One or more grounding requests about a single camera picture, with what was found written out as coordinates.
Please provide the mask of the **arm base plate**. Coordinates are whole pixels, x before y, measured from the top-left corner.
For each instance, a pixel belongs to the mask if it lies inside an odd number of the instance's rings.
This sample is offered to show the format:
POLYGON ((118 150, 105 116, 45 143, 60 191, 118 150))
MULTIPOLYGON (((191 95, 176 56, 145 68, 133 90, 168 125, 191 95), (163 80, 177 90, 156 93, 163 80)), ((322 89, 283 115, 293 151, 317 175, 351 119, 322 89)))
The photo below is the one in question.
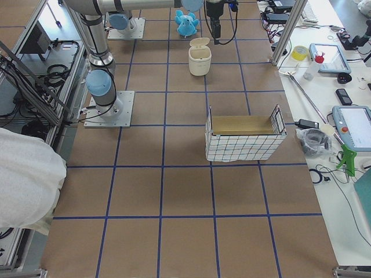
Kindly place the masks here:
POLYGON ((108 32, 109 40, 142 39, 144 35, 145 18, 127 18, 124 14, 112 14, 108 32))
POLYGON ((93 97, 90 98, 90 106, 93 109, 87 111, 87 120, 83 125, 85 128, 128 128, 131 124, 134 91, 117 91, 117 99, 113 106, 101 107, 97 106, 93 97))

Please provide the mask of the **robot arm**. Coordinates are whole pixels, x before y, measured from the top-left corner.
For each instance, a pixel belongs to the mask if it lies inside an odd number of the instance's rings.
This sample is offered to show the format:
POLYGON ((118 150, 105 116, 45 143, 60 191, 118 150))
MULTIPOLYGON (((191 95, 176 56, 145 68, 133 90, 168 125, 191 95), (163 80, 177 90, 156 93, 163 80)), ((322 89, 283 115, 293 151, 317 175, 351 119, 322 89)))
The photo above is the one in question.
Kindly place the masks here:
POLYGON ((194 13, 203 8, 210 34, 218 44, 221 33, 220 17, 227 3, 228 1, 66 1, 68 8, 79 14, 79 22, 88 42, 89 61, 95 68, 115 68, 114 57, 108 49, 104 33, 103 16, 107 13, 118 18, 116 23, 110 22, 115 29, 125 30, 131 22, 133 10, 176 8, 174 20, 178 25, 177 32, 186 38, 196 34, 199 20, 194 13))
POLYGON ((133 32, 137 28, 131 10, 123 12, 110 12, 108 21, 113 29, 120 32, 133 32))

